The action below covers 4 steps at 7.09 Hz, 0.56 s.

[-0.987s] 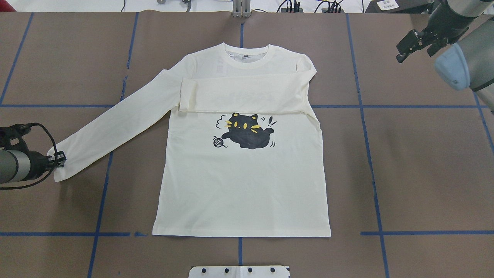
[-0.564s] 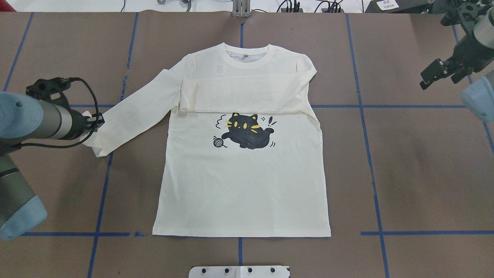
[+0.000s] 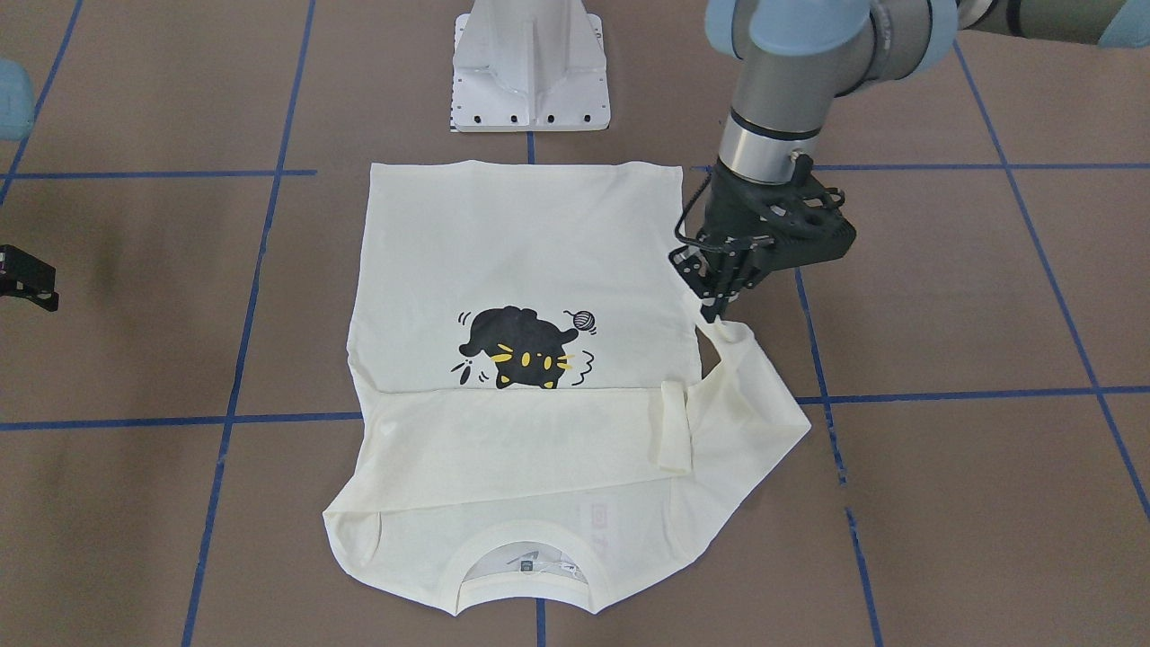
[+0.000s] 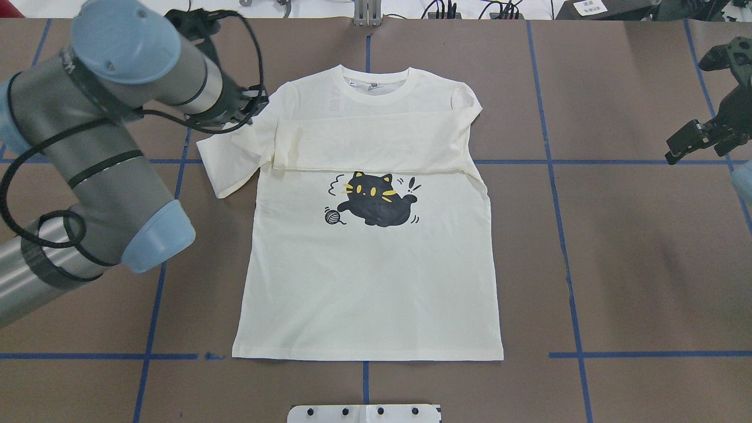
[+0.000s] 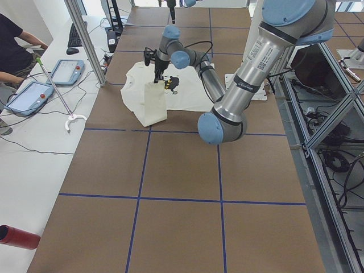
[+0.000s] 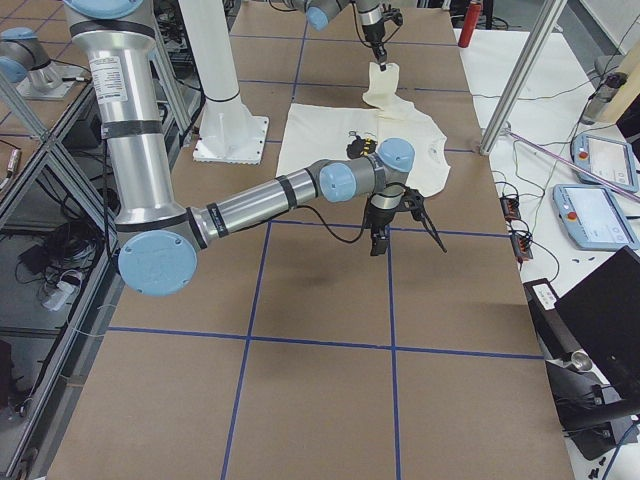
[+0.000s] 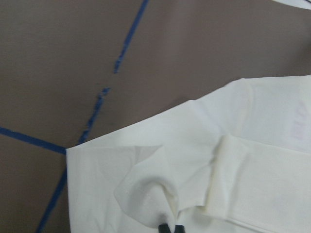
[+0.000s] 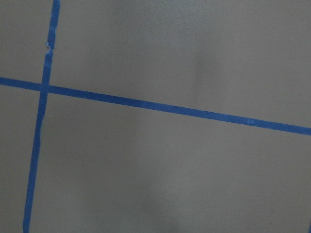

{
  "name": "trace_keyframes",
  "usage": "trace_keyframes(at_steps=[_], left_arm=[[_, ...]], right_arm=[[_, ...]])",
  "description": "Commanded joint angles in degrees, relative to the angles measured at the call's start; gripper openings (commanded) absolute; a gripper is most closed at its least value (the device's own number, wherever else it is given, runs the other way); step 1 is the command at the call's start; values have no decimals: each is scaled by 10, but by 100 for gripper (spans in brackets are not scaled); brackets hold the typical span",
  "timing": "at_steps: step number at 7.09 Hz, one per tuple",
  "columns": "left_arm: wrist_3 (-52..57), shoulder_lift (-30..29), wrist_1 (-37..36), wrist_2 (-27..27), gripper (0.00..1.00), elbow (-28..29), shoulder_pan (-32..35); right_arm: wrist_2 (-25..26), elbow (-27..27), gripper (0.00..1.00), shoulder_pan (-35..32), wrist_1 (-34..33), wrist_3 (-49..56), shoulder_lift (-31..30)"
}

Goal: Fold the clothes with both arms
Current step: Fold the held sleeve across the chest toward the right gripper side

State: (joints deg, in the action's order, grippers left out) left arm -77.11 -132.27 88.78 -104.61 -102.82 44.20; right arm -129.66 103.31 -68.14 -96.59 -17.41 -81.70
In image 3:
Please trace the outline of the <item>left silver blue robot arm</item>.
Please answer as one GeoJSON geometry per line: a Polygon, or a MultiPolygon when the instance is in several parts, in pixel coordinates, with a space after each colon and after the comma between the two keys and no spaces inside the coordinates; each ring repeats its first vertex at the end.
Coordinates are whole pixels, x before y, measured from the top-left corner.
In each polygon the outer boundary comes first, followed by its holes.
{"type": "Polygon", "coordinates": [[[935,66],[961,30],[1145,48],[1147,1],[711,1],[705,29],[742,71],[702,230],[678,229],[669,260],[712,322],[765,276],[854,244],[845,194],[813,174],[834,99],[935,66]]]}

